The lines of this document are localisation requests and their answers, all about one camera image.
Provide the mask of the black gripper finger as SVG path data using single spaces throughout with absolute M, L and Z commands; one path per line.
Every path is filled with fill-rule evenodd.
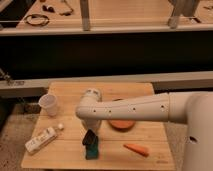
M 96 134 L 92 130 L 88 130 L 87 133 L 85 134 L 82 144 L 83 145 L 91 145 L 94 143 L 96 138 Z

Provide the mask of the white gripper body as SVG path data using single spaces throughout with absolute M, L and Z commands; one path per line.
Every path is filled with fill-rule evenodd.
M 101 101 L 101 92 L 96 88 L 88 88 L 81 97 L 79 104 L 83 109 L 83 112 L 86 114 L 81 120 L 83 127 L 86 130 L 92 130 L 94 133 L 98 132 L 101 126 L 101 120 L 94 119 L 92 115 L 96 113 L 95 107 L 97 107 Z

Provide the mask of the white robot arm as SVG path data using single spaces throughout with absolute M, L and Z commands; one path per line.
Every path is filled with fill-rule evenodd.
M 187 124 L 182 171 L 213 171 L 213 92 L 170 92 L 102 101 L 88 89 L 76 107 L 87 129 L 100 120 L 159 121 Z

